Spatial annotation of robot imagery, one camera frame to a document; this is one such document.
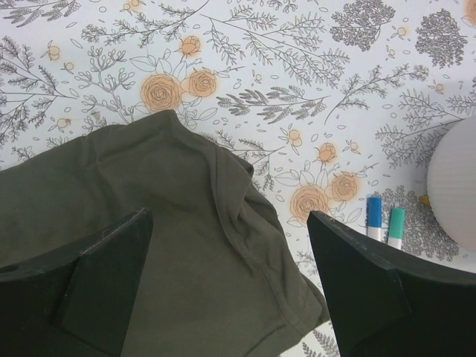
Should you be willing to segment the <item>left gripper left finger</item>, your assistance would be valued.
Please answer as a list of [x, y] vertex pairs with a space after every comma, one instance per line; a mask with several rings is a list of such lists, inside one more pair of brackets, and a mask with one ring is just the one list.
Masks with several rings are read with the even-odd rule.
[[140, 209], [1, 268], [2, 356], [120, 356], [152, 237]]

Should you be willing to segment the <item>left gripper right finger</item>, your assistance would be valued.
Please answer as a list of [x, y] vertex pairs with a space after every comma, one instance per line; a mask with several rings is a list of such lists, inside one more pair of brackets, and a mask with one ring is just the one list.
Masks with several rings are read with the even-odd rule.
[[474, 356], [475, 274], [307, 220], [341, 356]]

